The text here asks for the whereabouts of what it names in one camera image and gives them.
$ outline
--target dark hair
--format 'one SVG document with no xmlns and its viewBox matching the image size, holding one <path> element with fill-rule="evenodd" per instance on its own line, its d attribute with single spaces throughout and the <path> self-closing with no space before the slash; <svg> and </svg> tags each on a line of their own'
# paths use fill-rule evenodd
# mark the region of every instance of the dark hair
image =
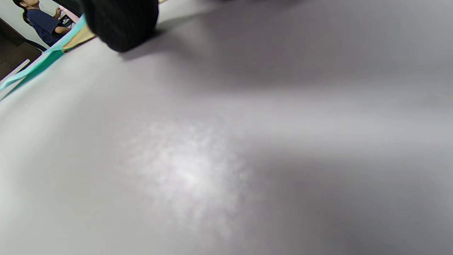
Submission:
<svg viewBox="0 0 453 255">
<path fill-rule="evenodd" d="M 30 21 L 28 20 L 28 17 L 27 17 L 27 13 L 28 13 L 28 10 L 27 8 L 25 8 L 24 6 L 21 6 L 20 3 L 22 3 L 23 1 L 22 0 L 13 0 L 13 2 L 19 6 L 20 8 L 24 9 L 24 13 L 22 14 L 22 18 L 24 19 L 24 21 L 29 24 L 31 26 L 31 23 Z"/>
</svg>

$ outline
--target white wall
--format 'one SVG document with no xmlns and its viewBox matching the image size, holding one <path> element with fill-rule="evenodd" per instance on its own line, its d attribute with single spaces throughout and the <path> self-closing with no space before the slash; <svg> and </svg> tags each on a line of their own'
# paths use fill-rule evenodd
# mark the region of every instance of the white wall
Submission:
<svg viewBox="0 0 453 255">
<path fill-rule="evenodd" d="M 58 4 L 52 0 L 41 0 L 41 10 L 50 14 L 55 14 Z M 23 37 L 39 43 L 48 48 L 36 31 L 22 19 L 22 9 L 17 7 L 12 0 L 0 0 L 0 18 L 8 23 L 12 28 L 19 32 Z"/>
</svg>

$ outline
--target white table surface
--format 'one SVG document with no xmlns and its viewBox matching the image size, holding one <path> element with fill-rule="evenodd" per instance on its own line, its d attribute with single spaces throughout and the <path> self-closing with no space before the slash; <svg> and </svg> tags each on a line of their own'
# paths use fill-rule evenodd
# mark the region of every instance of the white table surface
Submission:
<svg viewBox="0 0 453 255">
<path fill-rule="evenodd" d="M 1 254 L 451 255 L 452 10 L 170 0 L 74 50 L 0 102 Z"/>
</svg>

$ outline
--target teal paper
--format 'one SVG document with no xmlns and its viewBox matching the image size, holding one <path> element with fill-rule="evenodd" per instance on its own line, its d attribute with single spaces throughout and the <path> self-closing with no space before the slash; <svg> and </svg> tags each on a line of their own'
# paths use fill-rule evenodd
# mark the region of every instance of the teal paper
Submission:
<svg viewBox="0 0 453 255">
<path fill-rule="evenodd" d="M 24 78 L 14 89 L 20 88 L 22 85 L 27 83 L 28 81 L 32 80 L 44 70 L 46 70 L 49 66 L 51 66 L 57 59 L 64 55 L 63 53 L 63 46 L 66 45 L 81 29 L 83 26 L 87 24 L 85 19 L 85 15 L 80 17 L 77 24 L 71 29 L 69 33 L 63 36 L 56 44 L 50 47 L 48 50 L 44 51 L 41 55 L 41 59 L 38 61 L 34 61 L 31 65 L 29 65 L 26 69 L 22 72 L 17 73 L 9 77 L 6 81 L 0 84 L 0 90 L 14 84 L 15 82 L 19 81 L 20 79 Z"/>
</svg>

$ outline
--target person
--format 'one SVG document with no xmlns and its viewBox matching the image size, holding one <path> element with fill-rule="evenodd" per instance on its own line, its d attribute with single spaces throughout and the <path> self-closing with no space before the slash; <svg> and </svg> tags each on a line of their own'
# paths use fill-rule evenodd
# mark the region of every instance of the person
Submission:
<svg viewBox="0 0 453 255">
<path fill-rule="evenodd" d="M 58 20 L 61 15 L 61 9 L 57 8 L 55 15 L 41 11 L 39 0 L 13 0 L 14 3 L 24 9 L 22 15 L 24 21 L 32 26 L 39 37 L 49 46 L 54 45 L 71 29 L 66 28 Z"/>
</svg>

